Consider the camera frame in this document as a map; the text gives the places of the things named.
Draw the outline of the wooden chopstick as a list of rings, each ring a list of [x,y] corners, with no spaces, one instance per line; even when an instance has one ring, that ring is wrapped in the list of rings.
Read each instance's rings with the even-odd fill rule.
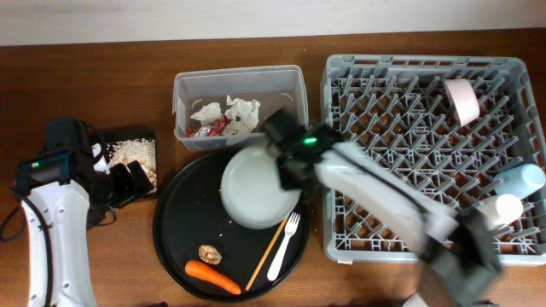
[[[271,241],[270,241],[270,244],[269,244],[269,245],[267,246],[267,248],[265,249],[265,251],[264,251],[264,253],[263,253],[261,259],[259,260],[259,262],[258,262],[258,264],[257,264],[257,266],[256,266],[256,268],[255,268],[255,270],[253,271],[253,273],[252,273],[252,275],[251,275],[249,281],[247,282],[247,284],[246,284],[246,286],[245,286],[245,291],[246,291],[246,292],[248,292],[248,291],[250,290],[250,288],[252,287],[252,285],[253,285],[255,279],[256,279],[257,276],[258,276],[259,271],[261,270],[262,266],[264,265],[265,260],[266,260],[267,257],[269,256],[271,249],[272,249],[273,246],[276,244],[276,241],[277,241],[277,239],[278,239],[280,233],[282,232],[283,228],[285,227],[287,221],[288,221],[288,217],[285,217],[285,218],[281,221],[279,227],[277,228],[275,234],[273,235],[273,237],[272,237],[272,239],[271,239]]]

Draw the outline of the white plastic fork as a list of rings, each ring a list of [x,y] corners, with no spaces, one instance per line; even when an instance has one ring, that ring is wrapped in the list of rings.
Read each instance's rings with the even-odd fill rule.
[[[274,256],[269,270],[267,272],[267,278],[269,281],[274,281],[280,273],[282,261],[284,259],[286,250],[288,248],[288,243],[291,237],[297,232],[299,226],[300,215],[296,212],[293,212],[284,227],[284,235],[282,237],[281,245],[279,246],[276,255]]]

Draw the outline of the orange carrot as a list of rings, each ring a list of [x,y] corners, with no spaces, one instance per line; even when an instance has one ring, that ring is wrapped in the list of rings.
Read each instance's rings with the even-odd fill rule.
[[[205,263],[198,260],[189,260],[185,267],[185,273],[202,281],[207,281],[234,295],[240,295],[240,287],[225,275],[217,272]]]

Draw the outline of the pink bowl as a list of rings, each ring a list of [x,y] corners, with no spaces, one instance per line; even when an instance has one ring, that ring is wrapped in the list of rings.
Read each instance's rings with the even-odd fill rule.
[[[444,90],[450,105],[455,109],[456,119],[461,126],[468,125],[479,117],[479,101],[468,80],[446,79]]]

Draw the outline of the grey plate with food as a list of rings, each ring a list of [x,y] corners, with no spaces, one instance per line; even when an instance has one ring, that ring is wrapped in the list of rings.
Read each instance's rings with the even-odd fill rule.
[[[298,204],[301,191],[281,186],[276,157],[264,144],[238,151],[224,169],[220,185],[224,209],[249,229],[278,224]]]

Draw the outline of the round black serving tray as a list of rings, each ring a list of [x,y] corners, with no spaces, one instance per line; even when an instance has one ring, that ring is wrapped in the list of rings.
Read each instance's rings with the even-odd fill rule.
[[[304,204],[296,234],[289,241],[282,268],[275,281],[266,271],[270,264],[254,270],[276,232],[275,228],[247,229],[229,218],[220,199],[220,182],[235,150],[208,153],[182,168],[168,183],[154,213],[153,237],[158,258],[169,276],[192,295],[223,303],[258,298],[280,286],[296,269],[309,238],[311,216]],[[198,259],[202,245],[214,246],[222,255],[215,270],[248,291],[234,295],[185,272],[189,260]]]

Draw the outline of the light blue cup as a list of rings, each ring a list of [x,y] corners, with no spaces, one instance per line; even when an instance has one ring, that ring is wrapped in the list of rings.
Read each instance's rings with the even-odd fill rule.
[[[545,173],[537,165],[519,165],[495,176],[501,182],[495,187],[496,194],[512,194],[523,200],[545,185]]]

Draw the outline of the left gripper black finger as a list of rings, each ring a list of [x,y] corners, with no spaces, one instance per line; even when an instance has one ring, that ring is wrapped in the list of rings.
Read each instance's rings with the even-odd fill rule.
[[[132,161],[127,165],[135,185],[135,194],[138,197],[146,197],[154,190],[154,185],[148,178],[148,175],[142,166],[136,161]]]
[[[110,169],[109,177],[112,182],[112,207],[125,207],[136,198],[136,184],[128,168],[119,163]]]

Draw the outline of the white tissue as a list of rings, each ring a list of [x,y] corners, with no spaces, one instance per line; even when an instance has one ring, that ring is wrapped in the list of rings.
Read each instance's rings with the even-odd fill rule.
[[[245,101],[241,98],[226,97],[229,107],[224,113],[229,123],[225,126],[223,135],[247,135],[258,126],[260,102]]]
[[[190,118],[199,121],[202,125],[209,125],[223,116],[220,104],[212,102],[193,113]]]

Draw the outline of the red snack wrapper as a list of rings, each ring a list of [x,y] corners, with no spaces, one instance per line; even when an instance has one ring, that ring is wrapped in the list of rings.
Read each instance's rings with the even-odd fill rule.
[[[229,119],[224,115],[220,119],[207,124],[202,125],[197,130],[187,129],[187,137],[209,137],[209,136],[218,136],[221,135],[226,126],[229,123]]]

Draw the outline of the white cup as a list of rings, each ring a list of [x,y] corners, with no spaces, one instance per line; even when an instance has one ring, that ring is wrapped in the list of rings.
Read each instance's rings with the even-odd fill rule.
[[[495,229],[517,220],[523,213],[523,204],[512,194],[501,194],[481,200],[478,210],[485,215],[489,228]]]

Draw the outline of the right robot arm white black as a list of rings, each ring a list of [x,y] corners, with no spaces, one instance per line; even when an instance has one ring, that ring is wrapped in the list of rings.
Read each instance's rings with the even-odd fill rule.
[[[281,186],[313,196],[331,188],[399,237],[422,263],[416,297],[426,306],[473,306],[501,274],[491,219],[458,212],[404,183],[329,125],[310,129],[281,109],[261,126],[274,148]]]

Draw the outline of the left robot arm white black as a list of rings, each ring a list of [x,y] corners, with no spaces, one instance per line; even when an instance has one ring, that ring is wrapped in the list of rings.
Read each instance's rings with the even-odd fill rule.
[[[45,130],[44,149],[18,164],[12,188],[28,227],[28,303],[94,306],[87,231],[154,185],[136,160],[108,165],[105,138],[94,125],[63,118]]]

